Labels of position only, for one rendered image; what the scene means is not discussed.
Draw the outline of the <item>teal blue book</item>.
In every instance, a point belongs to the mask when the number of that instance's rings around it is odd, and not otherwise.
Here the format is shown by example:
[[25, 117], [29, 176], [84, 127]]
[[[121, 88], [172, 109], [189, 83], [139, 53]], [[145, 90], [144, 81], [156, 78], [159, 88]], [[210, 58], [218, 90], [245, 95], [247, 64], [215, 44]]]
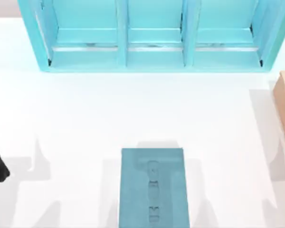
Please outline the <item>teal blue book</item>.
[[119, 228], [190, 228], [182, 148], [123, 148]]

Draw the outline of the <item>light blue rack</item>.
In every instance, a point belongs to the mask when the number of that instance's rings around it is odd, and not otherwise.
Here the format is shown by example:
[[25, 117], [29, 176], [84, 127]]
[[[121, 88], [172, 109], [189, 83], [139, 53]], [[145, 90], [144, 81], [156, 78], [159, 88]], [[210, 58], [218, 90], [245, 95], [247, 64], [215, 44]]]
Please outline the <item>light blue rack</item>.
[[285, 0], [18, 0], [44, 72], [267, 72]]

